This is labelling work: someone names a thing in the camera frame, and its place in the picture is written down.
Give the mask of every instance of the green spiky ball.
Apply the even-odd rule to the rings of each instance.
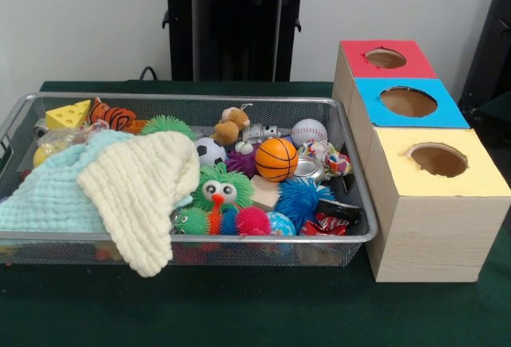
[[[192,193],[194,207],[210,212],[213,209],[213,202],[207,200],[202,194],[202,187],[208,181],[215,180],[220,183],[231,183],[237,191],[236,200],[234,201],[240,207],[249,207],[252,205],[252,195],[254,187],[248,177],[240,172],[227,172],[227,166],[223,162],[219,162],[215,166],[203,166],[200,168],[199,187]],[[232,204],[225,204],[222,210],[234,207]]]
[[[178,234],[209,234],[208,213],[197,207],[183,209],[174,224]]]
[[[172,116],[159,115],[151,119],[141,130],[141,134],[156,132],[179,132],[195,141],[196,135],[183,121]]]

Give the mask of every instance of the orange tiger plush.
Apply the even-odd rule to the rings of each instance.
[[[94,99],[94,106],[90,109],[89,123],[97,120],[109,123],[112,130],[122,130],[137,118],[135,112],[126,108],[110,108],[106,103],[101,102],[99,97]]]

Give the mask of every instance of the circular hole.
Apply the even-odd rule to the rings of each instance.
[[[410,156],[422,170],[433,175],[452,178],[467,169],[466,157],[445,144],[420,144],[412,149]]]
[[[397,86],[384,91],[380,98],[391,112],[406,117],[424,117],[437,110],[437,101],[422,90]]]
[[[374,66],[396,69],[406,65],[406,58],[392,49],[378,48],[366,53],[366,59]]]

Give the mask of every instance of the black cable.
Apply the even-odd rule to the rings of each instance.
[[[146,67],[144,68],[144,70],[142,70],[141,76],[140,76],[140,77],[138,77],[138,79],[139,79],[139,80],[144,80],[145,74],[146,74],[148,71],[149,71],[149,72],[153,75],[153,80],[154,80],[154,81],[157,81],[157,80],[158,80],[158,77],[157,77],[157,75],[156,75],[156,72],[155,72],[155,71],[154,71],[154,69],[153,69],[153,68],[151,68],[150,66],[146,66]]]

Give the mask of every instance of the wooden box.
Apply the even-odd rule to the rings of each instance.
[[[470,129],[376,128],[366,178],[377,282],[474,282],[511,192]]]
[[[332,98],[346,112],[355,78],[437,78],[415,41],[341,41]]]
[[[364,170],[374,126],[469,127],[437,79],[356,78],[348,120]]]

